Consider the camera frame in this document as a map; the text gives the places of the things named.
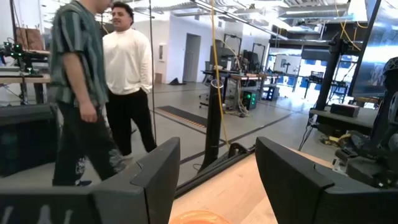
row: black mat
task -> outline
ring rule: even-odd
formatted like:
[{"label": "black mat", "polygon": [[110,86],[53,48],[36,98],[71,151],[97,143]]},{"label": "black mat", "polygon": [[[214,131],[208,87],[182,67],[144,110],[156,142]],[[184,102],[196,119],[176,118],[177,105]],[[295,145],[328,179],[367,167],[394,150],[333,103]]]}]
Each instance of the black mat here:
[{"label": "black mat", "polygon": [[163,112],[166,112],[170,115],[174,115],[178,119],[182,119],[184,121],[187,121],[189,123],[192,123],[196,126],[205,128],[207,127],[207,119],[202,118],[201,116],[191,114],[189,112],[180,110],[178,108],[175,108],[173,106],[160,106],[157,108],[158,110],[161,110]]}]

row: man's hand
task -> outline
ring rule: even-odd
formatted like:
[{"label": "man's hand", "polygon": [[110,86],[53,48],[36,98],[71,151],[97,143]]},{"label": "man's hand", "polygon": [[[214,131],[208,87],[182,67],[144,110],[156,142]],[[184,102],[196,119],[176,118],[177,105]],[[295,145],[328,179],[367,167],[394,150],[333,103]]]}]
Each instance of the man's hand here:
[{"label": "man's hand", "polygon": [[95,110],[92,102],[87,101],[87,103],[83,103],[79,105],[80,116],[83,121],[88,123],[97,122],[97,111]]}]

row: dark pants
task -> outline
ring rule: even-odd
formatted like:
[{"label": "dark pants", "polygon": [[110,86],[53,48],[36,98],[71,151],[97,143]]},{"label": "dark pants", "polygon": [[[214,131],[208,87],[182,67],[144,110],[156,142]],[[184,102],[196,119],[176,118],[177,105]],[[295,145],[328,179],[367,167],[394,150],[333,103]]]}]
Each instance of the dark pants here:
[{"label": "dark pants", "polygon": [[58,102],[58,107],[63,116],[63,128],[55,163],[54,186],[75,185],[84,173],[86,157],[101,180],[126,167],[99,108],[97,122],[87,123],[80,118],[79,108],[62,102]]},{"label": "dark pants", "polygon": [[144,90],[140,89],[128,95],[115,95],[109,91],[106,115],[113,139],[122,155],[127,156],[131,153],[131,120],[135,122],[141,133],[145,150],[151,152],[157,147],[152,134],[148,96]]}]

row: white sweater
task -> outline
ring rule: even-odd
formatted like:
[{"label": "white sweater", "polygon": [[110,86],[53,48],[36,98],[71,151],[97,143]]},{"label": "white sweater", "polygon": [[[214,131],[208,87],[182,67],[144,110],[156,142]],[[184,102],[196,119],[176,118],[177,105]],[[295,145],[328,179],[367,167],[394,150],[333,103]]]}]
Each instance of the white sweater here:
[{"label": "white sweater", "polygon": [[127,95],[152,88],[152,56],[148,38],[129,29],[103,37],[106,83],[112,93]]}]

